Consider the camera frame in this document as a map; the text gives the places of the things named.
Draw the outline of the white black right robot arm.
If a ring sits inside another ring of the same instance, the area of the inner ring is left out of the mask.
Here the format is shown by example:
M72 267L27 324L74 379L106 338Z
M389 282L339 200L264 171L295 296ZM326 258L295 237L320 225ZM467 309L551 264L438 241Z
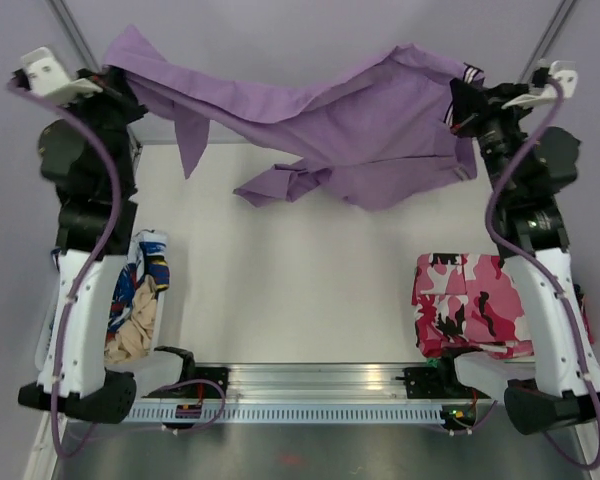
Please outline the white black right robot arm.
M588 340L571 273L569 238L555 196L578 175L581 142L555 127L566 97L560 80L545 80L534 99L552 108L536 131L525 134L525 84L494 88L450 82L451 131L476 140L493 193L485 226L504 259L524 309L535 370L500 365L483 353L462 353L436 370L437 387L449 396L474 387L503 403L523 435L600 422L600 365Z

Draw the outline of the purple trousers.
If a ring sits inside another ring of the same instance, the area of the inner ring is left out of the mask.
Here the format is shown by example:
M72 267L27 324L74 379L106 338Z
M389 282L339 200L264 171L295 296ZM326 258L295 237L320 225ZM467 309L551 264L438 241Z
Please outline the purple trousers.
M174 125L185 175L212 123L252 144L295 156L235 189L255 207L293 202L321 188L367 211L477 175L470 140L453 135L450 84L483 72L419 48L398 46L336 79L282 87L216 78L170 63L135 27L109 46L137 99Z

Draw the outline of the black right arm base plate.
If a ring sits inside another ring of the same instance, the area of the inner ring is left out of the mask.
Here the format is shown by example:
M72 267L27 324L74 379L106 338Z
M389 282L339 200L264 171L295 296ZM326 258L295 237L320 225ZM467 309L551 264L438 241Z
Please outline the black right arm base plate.
M395 377L400 381L409 399L417 400L473 400L487 399L481 392L462 385L454 373L439 367L415 366L406 367Z

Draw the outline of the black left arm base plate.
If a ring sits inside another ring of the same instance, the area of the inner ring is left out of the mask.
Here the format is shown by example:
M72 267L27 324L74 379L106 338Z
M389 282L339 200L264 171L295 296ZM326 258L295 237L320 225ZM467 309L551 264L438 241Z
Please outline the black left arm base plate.
M196 383L187 384L178 388L163 389L151 392L146 398L158 399L188 399L203 401L207 399L220 399L217 388L223 393L227 392L231 369L226 366L198 366L192 375Z

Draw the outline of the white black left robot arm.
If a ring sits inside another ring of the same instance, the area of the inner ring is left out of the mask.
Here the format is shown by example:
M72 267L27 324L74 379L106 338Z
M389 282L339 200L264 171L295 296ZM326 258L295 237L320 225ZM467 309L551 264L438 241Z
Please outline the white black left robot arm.
M60 201L56 246L59 291L51 346L42 371L18 392L20 405L98 424L122 422L138 398L165 387L190 395L193 355L160 347L139 360L105 365L114 290L127 262L137 205L128 126L146 108L118 70L83 70L78 92L62 100L40 93L41 77L18 70L9 89L58 115L38 138L41 174Z

